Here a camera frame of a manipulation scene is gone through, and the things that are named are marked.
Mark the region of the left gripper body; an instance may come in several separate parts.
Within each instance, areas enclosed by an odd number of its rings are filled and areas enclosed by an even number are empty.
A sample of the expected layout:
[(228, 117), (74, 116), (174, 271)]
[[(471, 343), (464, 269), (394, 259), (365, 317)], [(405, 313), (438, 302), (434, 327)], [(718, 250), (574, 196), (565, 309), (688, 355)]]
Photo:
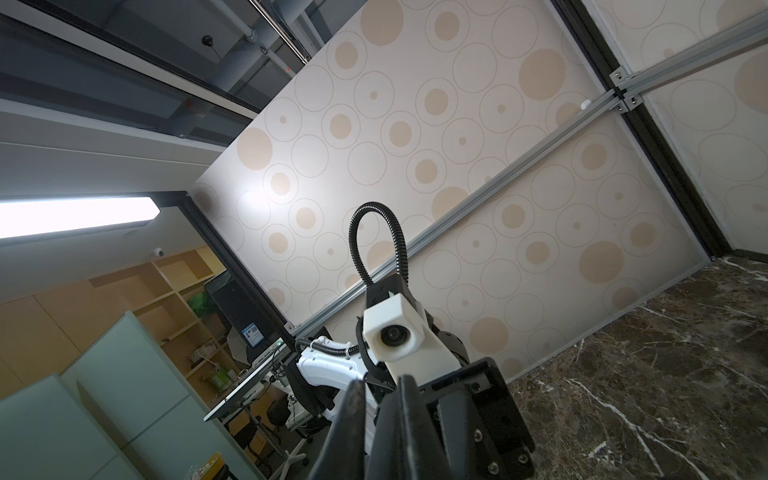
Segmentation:
[(454, 479), (531, 479), (535, 442), (496, 362), (483, 358), (420, 387)]

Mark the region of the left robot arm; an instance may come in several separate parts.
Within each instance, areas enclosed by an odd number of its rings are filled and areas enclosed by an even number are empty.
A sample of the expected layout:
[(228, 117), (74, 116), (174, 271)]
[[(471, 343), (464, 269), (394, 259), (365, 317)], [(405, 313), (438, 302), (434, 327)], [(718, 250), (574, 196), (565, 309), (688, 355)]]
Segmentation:
[[(358, 249), (368, 214), (387, 223), (396, 270), (374, 280)], [(535, 443), (496, 363), (471, 361), (408, 285), (404, 233), (384, 204), (351, 216), (353, 264), (365, 286), (354, 343), (297, 341), (286, 373), (299, 402), (330, 431), (314, 479), (530, 479)]]

